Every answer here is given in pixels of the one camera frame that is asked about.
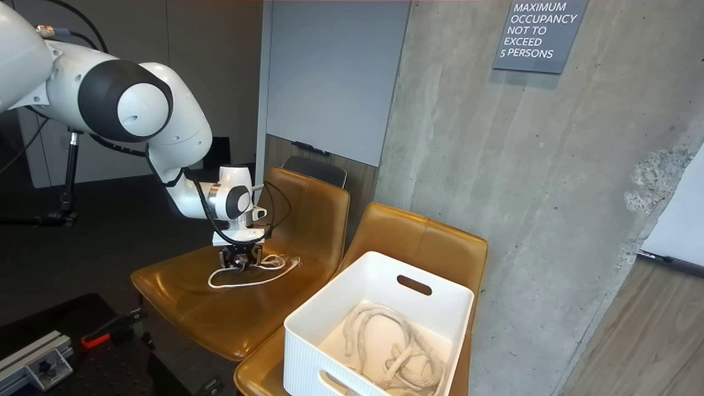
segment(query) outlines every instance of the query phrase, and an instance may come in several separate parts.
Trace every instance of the concrete pillar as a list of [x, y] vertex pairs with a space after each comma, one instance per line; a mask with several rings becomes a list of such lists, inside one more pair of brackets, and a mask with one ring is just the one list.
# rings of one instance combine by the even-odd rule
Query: concrete pillar
[[471, 394], [560, 394], [704, 138], [704, 3], [592, 0], [560, 78], [492, 70], [509, 0], [417, 3], [376, 200], [492, 242]]

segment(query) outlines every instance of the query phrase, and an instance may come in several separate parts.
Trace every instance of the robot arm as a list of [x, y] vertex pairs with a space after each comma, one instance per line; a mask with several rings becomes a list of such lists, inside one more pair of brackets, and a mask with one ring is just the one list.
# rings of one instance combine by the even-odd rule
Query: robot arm
[[196, 98], [166, 65], [134, 65], [42, 39], [0, 3], [0, 87], [0, 112], [31, 105], [80, 133], [145, 142], [155, 175], [186, 219], [230, 222], [230, 229], [215, 229], [214, 247], [246, 247], [265, 237], [265, 229], [248, 226], [256, 207], [246, 167], [222, 167], [220, 182], [184, 175], [210, 152], [214, 137]]

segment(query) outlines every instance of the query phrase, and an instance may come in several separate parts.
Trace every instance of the sign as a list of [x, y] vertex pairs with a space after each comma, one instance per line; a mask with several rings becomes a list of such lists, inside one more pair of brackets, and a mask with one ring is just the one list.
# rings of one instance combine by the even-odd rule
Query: sign
[[589, 0], [512, 0], [493, 62], [498, 70], [560, 76]]

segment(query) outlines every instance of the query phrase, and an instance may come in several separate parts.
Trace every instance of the plastic bin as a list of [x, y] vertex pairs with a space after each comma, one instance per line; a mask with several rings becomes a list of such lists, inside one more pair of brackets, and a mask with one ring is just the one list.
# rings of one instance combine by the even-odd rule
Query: plastic bin
[[450, 394], [474, 299], [461, 285], [365, 253], [287, 318], [284, 387]]

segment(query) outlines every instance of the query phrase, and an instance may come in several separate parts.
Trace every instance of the chair backrest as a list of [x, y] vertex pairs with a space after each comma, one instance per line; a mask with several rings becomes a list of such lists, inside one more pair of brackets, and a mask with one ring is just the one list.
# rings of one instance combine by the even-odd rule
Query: chair backrest
[[310, 158], [310, 156], [290, 156], [284, 163], [284, 169], [319, 179], [319, 181], [336, 186], [342, 190], [347, 186], [347, 171], [345, 169], [342, 169], [342, 167], [336, 167], [332, 163], [323, 163], [323, 160]]
[[267, 245], [316, 258], [332, 275], [345, 251], [350, 193], [281, 167], [267, 175], [267, 186], [263, 207], [277, 224]]
[[[371, 202], [355, 240], [342, 259], [342, 269], [350, 267], [365, 251], [379, 251], [400, 263], [435, 274], [456, 285], [468, 286], [481, 301], [482, 278], [489, 258], [486, 240], [461, 229], [441, 224], [431, 219], [404, 211], [396, 207]], [[468, 332], [465, 337], [453, 394], [468, 394], [468, 362], [471, 362], [471, 312]]]

